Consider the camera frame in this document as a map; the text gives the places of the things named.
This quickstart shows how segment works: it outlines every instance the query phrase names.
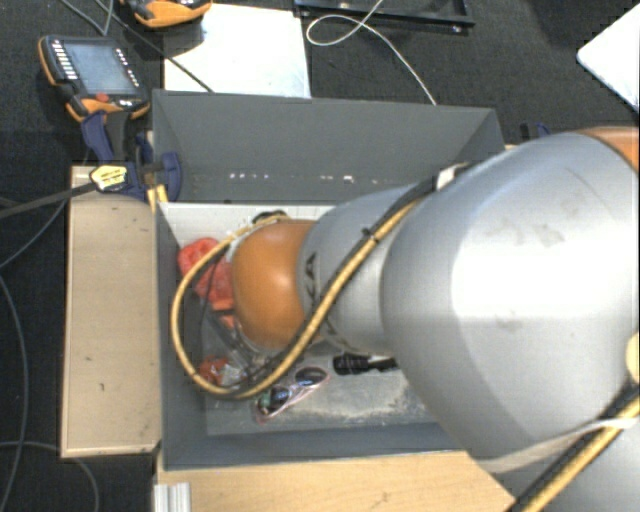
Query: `controller screen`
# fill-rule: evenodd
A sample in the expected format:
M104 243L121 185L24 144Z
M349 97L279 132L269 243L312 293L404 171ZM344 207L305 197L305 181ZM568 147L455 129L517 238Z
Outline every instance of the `controller screen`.
M113 48L66 43L65 49L89 94L136 94L137 89Z

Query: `black frame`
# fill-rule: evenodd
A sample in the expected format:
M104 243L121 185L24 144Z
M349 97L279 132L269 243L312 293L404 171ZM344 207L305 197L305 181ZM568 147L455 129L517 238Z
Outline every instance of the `black frame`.
M365 5L362 0L347 2L340 2L337 0L294 0L294 3L299 11L301 9L318 9L333 12L347 12L348 14L355 15L366 15L372 7L371 4ZM374 16L385 18L404 18L413 21L449 24L459 27L472 27L473 25L475 25L475 20L471 16L471 11L469 9L469 6L467 5L467 0L441 0L441 3L442 6L450 4L451 6L453 6L454 10L456 12L459 12L460 14L440 16L434 11L399 9L383 3L380 8L374 13Z

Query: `yellow label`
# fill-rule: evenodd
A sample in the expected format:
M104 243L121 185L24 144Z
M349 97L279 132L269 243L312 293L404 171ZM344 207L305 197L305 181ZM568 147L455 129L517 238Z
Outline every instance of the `yellow label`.
M91 181L103 191L119 188L127 184L127 168L121 165L101 165L91 173Z

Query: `blue clamp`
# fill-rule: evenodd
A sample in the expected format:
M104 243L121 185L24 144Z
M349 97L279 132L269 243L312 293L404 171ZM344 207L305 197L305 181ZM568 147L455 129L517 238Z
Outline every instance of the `blue clamp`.
M126 137L128 116L119 117L117 114L111 114L107 116L107 125L104 119L104 112L95 112L87 116L80 127L85 144L95 153L101 165L117 162L126 167L128 184L118 190L118 193L144 202L147 200L149 188L163 184L167 188L169 201L176 201L182 186L182 168L178 154L175 151L163 153L161 162L153 163L151 144L144 133L138 133L135 136L136 162L134 163L125 150L125 144L129 142ZM147 174L153 174L150 182L142 179Z

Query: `sunglasses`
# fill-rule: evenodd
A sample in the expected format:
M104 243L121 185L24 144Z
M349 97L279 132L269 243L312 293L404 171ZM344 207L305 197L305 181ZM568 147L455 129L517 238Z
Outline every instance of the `sunglasses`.
M254 407L256 421L263 425L309 396L328 380L327 371L316 366L305 366L296 370L293 376L286 377L258 397Z

